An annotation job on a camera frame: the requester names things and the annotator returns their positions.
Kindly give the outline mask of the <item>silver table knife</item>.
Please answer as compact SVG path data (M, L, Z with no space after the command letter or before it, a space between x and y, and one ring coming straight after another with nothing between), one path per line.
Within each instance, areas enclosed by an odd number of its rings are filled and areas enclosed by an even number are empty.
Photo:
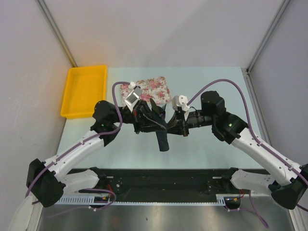
M150 104L152 111L155 112L156 114L160 114L160 109L152 98L150 98Z

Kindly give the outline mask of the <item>iridescent green fork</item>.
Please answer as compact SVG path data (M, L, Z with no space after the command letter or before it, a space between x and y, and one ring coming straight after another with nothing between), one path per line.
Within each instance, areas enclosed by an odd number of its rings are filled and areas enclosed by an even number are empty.
M159 116L163 119L166 118L166 104L162 105L161 107L159 107Z

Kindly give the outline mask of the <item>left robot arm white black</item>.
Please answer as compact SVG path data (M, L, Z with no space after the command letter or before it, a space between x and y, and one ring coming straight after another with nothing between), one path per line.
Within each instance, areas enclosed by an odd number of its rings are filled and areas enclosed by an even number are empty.
M155 132L160 151L169 150L166 107L158 106L154 100L150 102L136 100L124 107L105 100L97 102L93 114L95 122L78 142L61 154L44 161L35 159L29 164L26 194L32 193L37 203L50 207L66 193L80 190L102 192L106 180L97 167L74 174L70 171L90 154L110 144L123 124L132 124L137 134Z

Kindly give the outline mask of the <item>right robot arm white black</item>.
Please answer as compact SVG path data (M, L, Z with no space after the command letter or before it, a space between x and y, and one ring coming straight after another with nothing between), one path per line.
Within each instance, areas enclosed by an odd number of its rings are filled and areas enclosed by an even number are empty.
M200 110L190 112L183 95L172 99L172 107L175 113L168 123L169 134L186 137L191 128L211 126L218 140L245 152L267 171L257 174L232 167L221 177L225 192L250 190L271 196L286 209L297 206L308 188L308 166L291 161L251 132L245 121L227 112L224 99L216 91L202 93Z

